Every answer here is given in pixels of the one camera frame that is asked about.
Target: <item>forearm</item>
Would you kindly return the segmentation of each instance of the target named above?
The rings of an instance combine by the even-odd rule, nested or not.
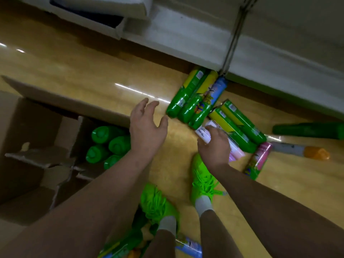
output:
[[[273,257],[343,257],[344,230],[228,165],[211,171]]]
[[[113,224],[118,231],[127,228],[139,203],[144,185],[139,180],[147,177],[142,171],[149,161],[128,152],[111,169],[24,230],[0,257],[96,257]]]

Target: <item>neon green shoe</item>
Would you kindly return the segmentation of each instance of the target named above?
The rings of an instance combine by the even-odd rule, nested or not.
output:
[[[166,216],[174,216],[177,220],[177,232],[179,231],[179,212],[162,195],[157,186],[147,183],[141,194],[141,207],[146,213],[146,217],[152,221],[152,224],[159,224],[161,219]]]
[[[196,199],[202,195],[209,196],[210,201],[213,202],[214,195],[227,194],[227,192],[215,190],[215,186],[219,182],[216,182],[214,176],[208,171],[199,153],[192,160],[192,176],[193,182],[190,199],[193,205],[195,205]]]

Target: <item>white sock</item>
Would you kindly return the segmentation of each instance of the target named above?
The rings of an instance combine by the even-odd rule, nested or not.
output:
[[[157,229],[158,230],[164,229],[164,230],[170,231],[175,236],[176,231],[177,231],[177,220],[172,215],[166,216],[161,219],[159,223],[159,227]]]
[[[195,208],[199,217],[207,210],[214,210],[210,198],[206,195],[201,195],[196,199]]]

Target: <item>open cardboard box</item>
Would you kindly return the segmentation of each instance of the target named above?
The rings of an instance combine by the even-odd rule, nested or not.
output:
[[[0,219],[29,225],[104,172],[89,164],[91,132],[101,125],[129,128],[128,116],[2,78],[23,97],[0,92]],[[55,190],[40,186],[44,169],[66,166]]]

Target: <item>shiny floor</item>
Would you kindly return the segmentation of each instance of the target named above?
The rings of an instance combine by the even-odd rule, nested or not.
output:
[[[0,74],[126,115],[144,97],[155,97],[160,100],[156,123],[187,76],[187,62],[109,39],[12,1],[0,3]],[[0,90],[15,93],[2,79]],[[288,113],[288,106],[271,107],[264,96],[255,100],[249,99],[254,93],[242,96],[232,93],[230,87],[228,90],[220,100],[232,100],[264,133],[269,134],[277,123],[313,120],[307,114]],[[197,151],[196,139],[191,129],[171,119],[166,142],[153,161],[150,181],[177,205],[181,231],[200,241],[198,216],[189,201],[190,160]],[[319,162],[271,153],[257,181],[344,228],[343,143],[312,138],[289,141],[324,146],[337,159]],[[231,165],[242,170],[248,158]],[[215,196],[214,209],[245,257],[269,257],[230,197]],[[187,256],[178,251],[177,257]]]

